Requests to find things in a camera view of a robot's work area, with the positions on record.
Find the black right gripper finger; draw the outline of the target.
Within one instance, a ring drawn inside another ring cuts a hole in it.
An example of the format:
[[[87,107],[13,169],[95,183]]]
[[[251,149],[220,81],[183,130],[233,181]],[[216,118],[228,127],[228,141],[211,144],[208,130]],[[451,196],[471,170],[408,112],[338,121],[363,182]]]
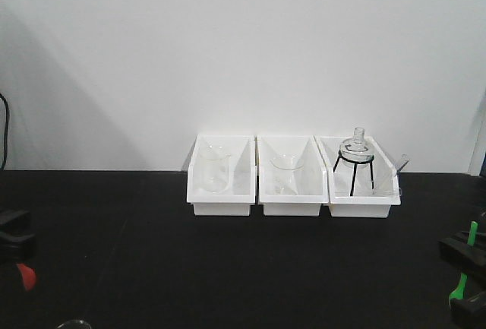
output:
[[[440,257],[457,268],[469,270],[485,269],[485,233],[475,236],[472,246],[468,245],[469,233],[460,231],[439,241]]]
[[[453,299],[450,309],[452,321],[459,328],[485,328],[485,291],[467,299]]]

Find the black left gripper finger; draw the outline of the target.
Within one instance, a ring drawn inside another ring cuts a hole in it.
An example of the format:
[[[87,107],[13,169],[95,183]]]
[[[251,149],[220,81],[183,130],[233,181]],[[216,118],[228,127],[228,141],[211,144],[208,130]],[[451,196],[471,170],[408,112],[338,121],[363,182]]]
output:
[[[1,232],[1,264],[21,263],[36,254],[36,235],[13,236]]]
[[[27,229],[30,227],[30,212],[27,210],[1,210],[1,230]]]

